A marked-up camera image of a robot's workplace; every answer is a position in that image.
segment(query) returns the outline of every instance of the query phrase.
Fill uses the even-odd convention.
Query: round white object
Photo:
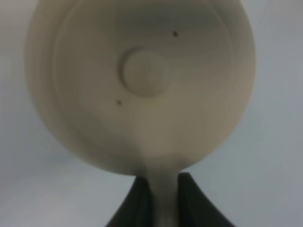
[[[27,80],[45,124],[109,171],[178,172],[241,120],[255,75],[238,1],[42,0]]]

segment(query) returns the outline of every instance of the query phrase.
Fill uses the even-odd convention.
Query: white background
[[[0,0],[0,227],[101,227],[133,177],[90,167],[59,145],[31,104],[24,43],[37,0]],[[189,168],[238,227],[303,226],[303,0],[243,0],[257,47],[245,117]]]

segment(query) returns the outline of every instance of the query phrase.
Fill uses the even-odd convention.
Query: center knob
[[[130,91],[145,97],[164,92],[171,81],[165,60],[148,50],[131,52],[125,58],[122,77]]]

